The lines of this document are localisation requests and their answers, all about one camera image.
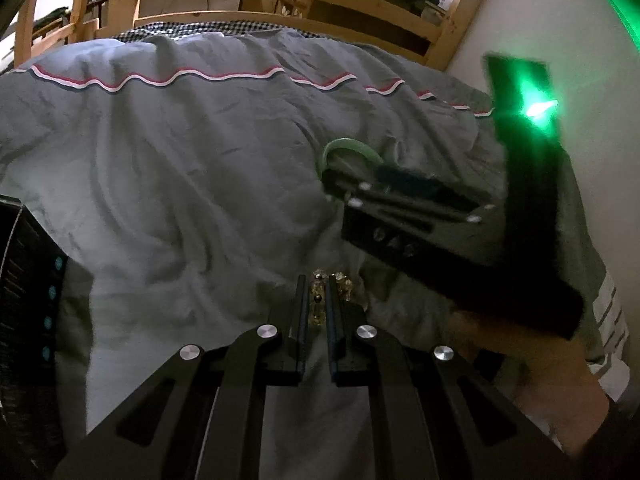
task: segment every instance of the green led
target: green led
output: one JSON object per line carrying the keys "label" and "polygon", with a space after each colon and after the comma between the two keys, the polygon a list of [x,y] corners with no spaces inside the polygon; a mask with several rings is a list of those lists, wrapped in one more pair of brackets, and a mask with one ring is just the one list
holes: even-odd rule
{"label": "green led", "polygon": [[538,118],[549,110],[549,108],[553,108],[554,106],[558,106],[558,100],[556,99],[552,99],[551,101],[546,101],[544,103],[533,103],[526,111],[525,115],[527,117]]}
{"label": "green led", "polygon": [[554,99],[549,92],[539,88],[534,78],[524,71],[520,73],[520,95],[522,96],[522,110],[538,130],[547,137],[555,136],[555,129],[552,118],[558,100]]}

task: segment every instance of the white wall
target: white wall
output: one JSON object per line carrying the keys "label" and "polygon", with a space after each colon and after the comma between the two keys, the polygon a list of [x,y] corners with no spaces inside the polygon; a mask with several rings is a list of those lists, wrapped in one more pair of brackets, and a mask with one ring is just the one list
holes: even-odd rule
{"label": "white wall", "polygon": [[448,72],[486,91],[489,50],[549,63],[563,143],[640,372],[640,54],[606,0],[484,0]]}

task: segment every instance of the wooden railing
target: wooden railing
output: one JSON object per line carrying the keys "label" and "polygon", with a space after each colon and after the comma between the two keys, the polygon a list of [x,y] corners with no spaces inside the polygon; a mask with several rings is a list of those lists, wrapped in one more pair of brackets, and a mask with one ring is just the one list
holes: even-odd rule
{"label": "wooden railing", "polygon": [[426,52],[414,52],[382,40],[370,34],[365,34],[346,27],[340,27],[319,20],[300,16],[284,16],[268,12],[253,12],[243,10],[200,10],[191,12],[172,12],[145,16],[140,18],[138,9],[140,0],[109,0],[108,22],[105,27],[98,28],[97,20],[84,22],[88,0],[74,0],[70,14],[70,23],[65,27],[50,33],[43,40],[31,44],[31,28],[33,27],[33,12],[36,0],[27,0],[20,9],[15,38],[15,66],[25,62],[30,57],[41,54],[52,45],[66,38],[68,43],[106,38],[115,36],[124,30],[138,25],[155,21],[172,22],[205,22],[249,20],[275,23],[287,27],[298,28],[316,34],[333,36],[340,40],[356,43],[368,43],[378,46],[393,54],[399,54],[434,68],[444,70],[454,55],[458,44],[462,40],[467,27],[473,19],[481,0],[454,0],[440,25],[427,22],[385,0],[313,0],[332,4],[333,6],[356,11],[383,22],[402,28],[409,33],[423,38]]}

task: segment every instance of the sleeve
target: sleeve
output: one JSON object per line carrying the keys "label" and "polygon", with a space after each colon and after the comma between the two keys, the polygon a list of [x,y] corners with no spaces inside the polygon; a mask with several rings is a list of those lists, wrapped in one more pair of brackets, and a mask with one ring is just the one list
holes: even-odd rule
{"label": "sleeve", "polygon": [[629,330],[615,282],[591,241],[580,190],[566,153],[558,187],[559,272],[584,298],[578,334],[587,349],[591,372],[606,394],[620,402],[631,381],[630,370],[622,360]]}
{"label": "sleeve", "polygon": [[640,471],[640,410],[632,420],[609,398],[609,413],[579,459],[580,480],[627,480]]}

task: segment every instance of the silver screw head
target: silver screw head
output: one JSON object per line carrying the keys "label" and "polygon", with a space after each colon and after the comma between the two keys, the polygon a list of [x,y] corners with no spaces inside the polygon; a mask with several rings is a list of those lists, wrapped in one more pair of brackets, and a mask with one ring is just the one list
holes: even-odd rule
{"label": "silver screw head", "polygon": [[360,209],[362,207],[362,200],[360,200],[359,198],[353,197],[349,199],[349,201],[347,202],[347,205],[349,207],[353,207],[354,209]]}
{"label": "silver screw head", "polygon": [[278,333],[278,329],[274,325],[260,325],[256,331],[262,339],[269,339]]}
{"label": "silver screw head", "polygon": [[402,256],[405,258],[411,258],[415,254],[415,245],[407,244],[404,246],[404,250],[402,251]]}
{"label": "silver screw head", "polygon": [[200,349],[196,345],[185,345],[180,348],[180,357],[185,361],[191,361],[200,355]]}
{"label": "silver screw head", "polygon": [[386,231],[382,227],[376,227],[373,229],[373,239],[377,242],[381,242],[386,237]]}
{"label": "silver screw head", "polygon": [[394,238],[391,238],[391,241],[386,246],[391,247],[396,251],[399,251],[402,248],[402,242],[400,241],[400,237],[396,236]]}
{"label": "silver screw head", "polygon": [[439,359],[440,361],[451,361],[455,352],[453,351],[453,348],[448,346],[436,346],[436,348],[433,349],[433,355],[435,355],[436,359]]}
{"label": "silver screw head", "polygon": [[376,327],[371,325],[360,325],[356,329],[356,334],[358,334],[358,337],[363,339],[373,339],[378,335],[378,330],[376,330]]}

